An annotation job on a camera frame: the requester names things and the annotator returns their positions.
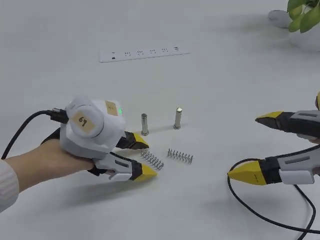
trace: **human hand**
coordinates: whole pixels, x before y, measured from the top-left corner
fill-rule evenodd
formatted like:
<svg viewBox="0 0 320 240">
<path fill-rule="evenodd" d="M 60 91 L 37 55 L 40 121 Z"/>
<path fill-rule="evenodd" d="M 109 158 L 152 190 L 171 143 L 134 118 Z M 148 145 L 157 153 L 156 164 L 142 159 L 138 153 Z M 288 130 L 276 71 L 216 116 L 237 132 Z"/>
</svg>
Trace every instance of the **human hand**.
<svg viewBox="0 0 320 240">
<path fill-rule="evenodd" d="M 48 140 L 32 151 L 5 161 L 18 177 L 20 192 L 41 182 L 94 167 L 93 161 L 63 151 L 58 139 Z"/>
</svg>

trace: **number label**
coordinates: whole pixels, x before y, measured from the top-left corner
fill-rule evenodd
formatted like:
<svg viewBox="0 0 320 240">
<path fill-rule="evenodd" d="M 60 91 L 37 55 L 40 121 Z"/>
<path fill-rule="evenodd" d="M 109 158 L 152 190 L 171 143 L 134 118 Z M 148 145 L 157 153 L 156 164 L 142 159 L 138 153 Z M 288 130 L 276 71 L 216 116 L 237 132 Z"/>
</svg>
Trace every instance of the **number label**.
<svg viewBox="0 0 320 240">
<path fill-rule="evenodd" d="M 87 121 L 87 119 L 85 119 L 84 116 L 82 116 L 79 118 L 79 122 L 82 123 L 82 127 L 84 127 L 88 121 Z"/>
<path fill-rule="evenodd" d="M 72 121 L 86 134 L 89 134 L 96 125 L 88 118 L 82 111 L 78 111 L 73 117 Z"/>
<path fill-rule="evenodd" d="M 118 116 L 117 106 L 114 102 L 105 101 L 105 105 L 106 105 L 106 111 L 108 114 L 113 115 L 113 116 Z"/>
</svg>

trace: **metal cylinder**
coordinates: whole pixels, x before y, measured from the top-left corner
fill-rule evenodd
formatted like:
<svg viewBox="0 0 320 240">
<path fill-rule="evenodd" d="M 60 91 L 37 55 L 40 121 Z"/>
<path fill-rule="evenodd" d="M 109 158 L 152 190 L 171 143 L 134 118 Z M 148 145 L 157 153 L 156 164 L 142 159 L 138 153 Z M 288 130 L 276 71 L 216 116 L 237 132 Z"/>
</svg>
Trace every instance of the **metal cylinder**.
<svg viewBox="0 0 320 240">
<path fill-rule="evenodd" d="M 141 135 L 147 136 L 149 134 L 148 122 L 147 122 L 147 114 L 145 114 L 145 113 L 141 114 L 141 123 L 142 123 Z"/>
<path fill-rule="evenodd" d="M 180 125 L 181 114 L 182 114 L 182 108 L 178 107 L 176 109 L 176 111 L 175 111 L 175 120 L 174 120 L 174 125 L 173 125 L 174 129 L 180 129 L 181 128 L 181 125 Z"/>
</svg>

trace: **power strip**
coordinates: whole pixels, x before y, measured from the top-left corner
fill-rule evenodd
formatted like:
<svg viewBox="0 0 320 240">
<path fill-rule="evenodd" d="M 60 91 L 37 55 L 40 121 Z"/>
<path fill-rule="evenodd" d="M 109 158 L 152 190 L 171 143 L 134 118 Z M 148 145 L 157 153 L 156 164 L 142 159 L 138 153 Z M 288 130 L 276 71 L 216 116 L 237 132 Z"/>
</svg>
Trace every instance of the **power strip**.
<svg viewBox="0 0 320 240">
<path fill-rule="evenodd" d="M 164 56 L 189 54 L 190 52 L 179 46 L 174 47 L 155 47 L 133 51 L 100 52 L 100 63 L 109 63 L 133 59 L 148 59 Z"/>
</svg>

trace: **sleeve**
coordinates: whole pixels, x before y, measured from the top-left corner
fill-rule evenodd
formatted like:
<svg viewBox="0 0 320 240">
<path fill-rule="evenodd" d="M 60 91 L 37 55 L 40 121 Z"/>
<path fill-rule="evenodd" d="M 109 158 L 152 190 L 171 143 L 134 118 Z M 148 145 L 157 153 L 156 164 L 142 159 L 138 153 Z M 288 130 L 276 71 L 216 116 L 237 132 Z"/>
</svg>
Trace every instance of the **sleeve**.
<svg viewBox="0 0 320 240">
<path fill-rule="evenodd" d="M 18 177 L 13 168 L 0 159 L 0 213 L 13 205 L 18 195 Z"/>
</svg>

